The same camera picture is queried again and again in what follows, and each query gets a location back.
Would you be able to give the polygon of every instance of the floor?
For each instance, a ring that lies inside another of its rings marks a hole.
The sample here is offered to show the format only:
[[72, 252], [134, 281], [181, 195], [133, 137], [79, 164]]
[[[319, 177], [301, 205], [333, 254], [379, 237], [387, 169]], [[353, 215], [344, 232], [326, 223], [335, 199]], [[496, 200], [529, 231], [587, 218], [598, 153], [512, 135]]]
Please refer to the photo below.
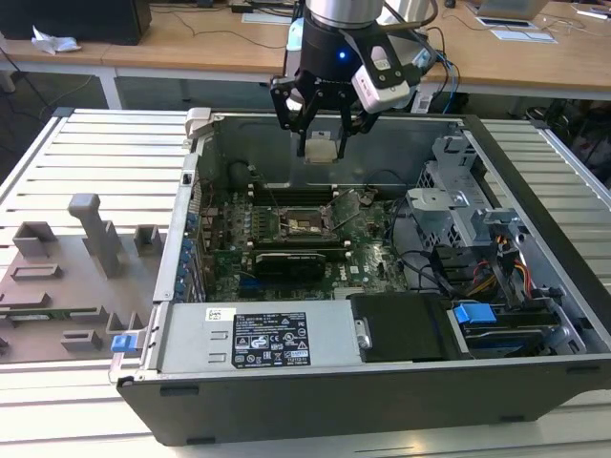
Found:
[[[43, 111], [43, 103], [22, 76], [13, 74], [13, 79], [15, 93], [3, 94], [0, 90], [0, 181], [4, 180], [52, 115], [50, 111]], [[67, 94], [54, 106], [106, 108], [101, 86], [95, 77], [28, 73], [28, 79], [48, 103]], [[194, 106], [272, 108], [267, 88], [257, 83], [189, 81], [189, 102], [182, 100], [177, 80], [120, 78], [119, 87], [127, 108], [132, 110], [188, 110]], [[446, 102], [446, 95], [439, 97], [432, 112], [441, 112]], [[463, 113], [482, 118], [508, 118], [512, 103], [512, 97], [471, 95]], [[548, 100], [530, 99], [527, 105], [547, 103]]]

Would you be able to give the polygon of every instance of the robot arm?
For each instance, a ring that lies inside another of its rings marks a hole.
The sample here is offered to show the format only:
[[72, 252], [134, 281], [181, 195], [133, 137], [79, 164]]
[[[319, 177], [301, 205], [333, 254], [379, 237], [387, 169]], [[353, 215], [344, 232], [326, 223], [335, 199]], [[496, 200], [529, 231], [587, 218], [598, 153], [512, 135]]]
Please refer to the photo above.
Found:
[[[429, 0], [395, 0], [399, 10], [425, 6]], [[298, 156], [306, 150], [307, 129], [320, 110], [338, 111], [342, 120], [338, 158], [342, 158], [350, 136], [366, 134], [380, 113], [395, 106], [418, 84], [422, 69], [404, 66], [390, 42], [390, 35], [408, 36], [424, 42], [413, 30], [431, 23], [405, 22], [394, 9], [387, 9], [401, 22], [379, 25], [384, 0], [305, 0], [301, 60], [294, 77], [275, 78], [271, 95], [281, 127], [300, 135]], [[298, 113], [286, 101], [297, 92], [303, 100]], [[361, 110], [352, 115], [357, 103]]]

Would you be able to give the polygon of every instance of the power supply label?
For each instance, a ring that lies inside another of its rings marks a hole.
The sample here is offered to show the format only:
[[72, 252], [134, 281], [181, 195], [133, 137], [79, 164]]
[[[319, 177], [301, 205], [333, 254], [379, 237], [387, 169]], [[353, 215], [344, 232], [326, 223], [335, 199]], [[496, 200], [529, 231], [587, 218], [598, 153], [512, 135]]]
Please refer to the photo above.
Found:
[[306, 314], [236, 315], [231, 363], [237, 369], [310, 365]]

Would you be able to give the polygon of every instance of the blue latch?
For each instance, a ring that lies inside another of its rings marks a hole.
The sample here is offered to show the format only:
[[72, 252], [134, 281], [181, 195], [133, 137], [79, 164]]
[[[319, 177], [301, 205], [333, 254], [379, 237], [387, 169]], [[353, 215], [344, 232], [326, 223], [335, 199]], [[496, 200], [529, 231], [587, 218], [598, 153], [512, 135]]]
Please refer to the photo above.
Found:
[[130, 334], [121, 334], [114, 336], [111, 343], [111, 351], [115, 353], [132, 353], [136, 352], [137, 336]]
[[496, 315], [489, 303], [462, 302], [454, 308], [459, 323], [496, 323]]

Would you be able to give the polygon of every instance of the motherboard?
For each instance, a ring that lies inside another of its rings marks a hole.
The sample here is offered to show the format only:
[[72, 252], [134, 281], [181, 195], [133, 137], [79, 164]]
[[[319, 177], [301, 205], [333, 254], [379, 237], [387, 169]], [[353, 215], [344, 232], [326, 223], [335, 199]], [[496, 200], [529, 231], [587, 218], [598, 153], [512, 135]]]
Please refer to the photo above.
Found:
[[202, 189], [188, 237], [206, 302], [341, 300], [409, 287], [389, 247], [394, 200], [353, 188]]

